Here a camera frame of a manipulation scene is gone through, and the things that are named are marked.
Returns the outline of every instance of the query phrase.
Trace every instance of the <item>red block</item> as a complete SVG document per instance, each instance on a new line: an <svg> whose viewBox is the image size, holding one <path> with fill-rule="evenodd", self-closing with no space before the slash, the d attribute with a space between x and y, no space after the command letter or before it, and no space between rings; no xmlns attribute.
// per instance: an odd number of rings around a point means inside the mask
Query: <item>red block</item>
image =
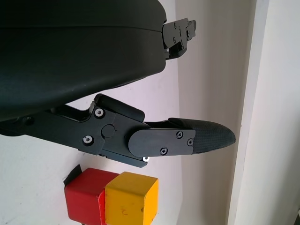
<svg viewBox="0 0 300 225"><path fill-rule="evenodd" d="M71 220L85 225L105 225L105 186L119 174L88 168L65 187Z"/></svg>

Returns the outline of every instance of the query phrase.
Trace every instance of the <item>wooden block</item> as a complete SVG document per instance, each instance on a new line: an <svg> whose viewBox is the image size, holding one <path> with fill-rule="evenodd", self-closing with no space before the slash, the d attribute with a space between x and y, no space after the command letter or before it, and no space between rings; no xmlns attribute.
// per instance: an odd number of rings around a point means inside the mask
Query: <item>wooden block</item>
<svg viewBox="0 0 300 225"><path fill-rule="evenodd" d="M158 179L124 172L105 187L105 222L150 225L158 210Z"/></svg>
<svg viewBox="0 0 300 225"><path fill-rule="evenodd" d="M88 168L65 187L71 220L105 225L105 186L119 174Z"/></svg>

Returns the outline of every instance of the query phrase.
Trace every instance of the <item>black rubber tip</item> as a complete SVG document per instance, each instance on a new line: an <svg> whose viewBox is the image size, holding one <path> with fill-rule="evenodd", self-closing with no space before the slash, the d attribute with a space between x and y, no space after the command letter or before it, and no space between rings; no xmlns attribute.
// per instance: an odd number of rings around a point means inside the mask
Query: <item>black rubber tip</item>
<svg viewBox="0 0 300 225"><path fill-rule="evenodd" d="M196 131L193 154L225 148L236 141L234 133L218 123L177 118L170 118L169 121L180 128L192 128Z"/></svg>

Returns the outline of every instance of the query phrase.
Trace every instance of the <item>screw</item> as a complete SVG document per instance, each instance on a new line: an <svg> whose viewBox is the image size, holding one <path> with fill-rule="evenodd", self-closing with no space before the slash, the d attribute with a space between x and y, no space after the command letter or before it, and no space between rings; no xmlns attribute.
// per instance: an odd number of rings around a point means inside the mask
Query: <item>screw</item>
<svg viewBox="0 0 300 225"><path fill-rule="evenodd" d="M144 162L148 162L148 161L150 160L150 157L143 157L142 160L143 160Z"/></svg>
<svg viewBox="0 0 300 225"><path fill-rule="evenodd" d="M86 135L83 139L82 139L83 143L85 144L92 144L93 142L93 138L90 135Z"/></svg>
<svg viewBox="0 0 300 225"><path fill-rule="evenodd" d="M182 131L178 131L177 134L176 134L176 137L178 139L182 138L183 137L183 132Z"/></svg>
<svg viewBox="0 0 300 225"><path fill-rule="evenodd" d="M104 110L103 109L96 109L95 110L95 116L102 117L103 115L104 115Z"/></svg>
<svg viewBox="0 0 300 225"><path fill-rule="evenodd" d="M187 145L188 145L188 146L193 146L193 143L194 143L194 141L193 141L192 138L191 138L191 139L188 139L188 141L187 141Z"/></svg>
<svg viewBox="0 0 300 225"><path fill-rule="evenodd" d="M167 153L168 153L168 149L167 149L167 148L162 148L162 149L160 150L160 154L161 154L162 156L166 155Z"/></svg>

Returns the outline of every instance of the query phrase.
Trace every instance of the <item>yellow wooden block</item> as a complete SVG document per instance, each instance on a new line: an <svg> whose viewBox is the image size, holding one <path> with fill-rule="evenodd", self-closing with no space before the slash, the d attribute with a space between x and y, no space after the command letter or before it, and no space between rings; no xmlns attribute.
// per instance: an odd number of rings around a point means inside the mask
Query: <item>yellow wooden block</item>
<svg viewBox="0 0 300 225"><path fill-rule="evenodd" d="M157 210L157 178L124 172L105 187L108 225L150 225Z"/></svg>

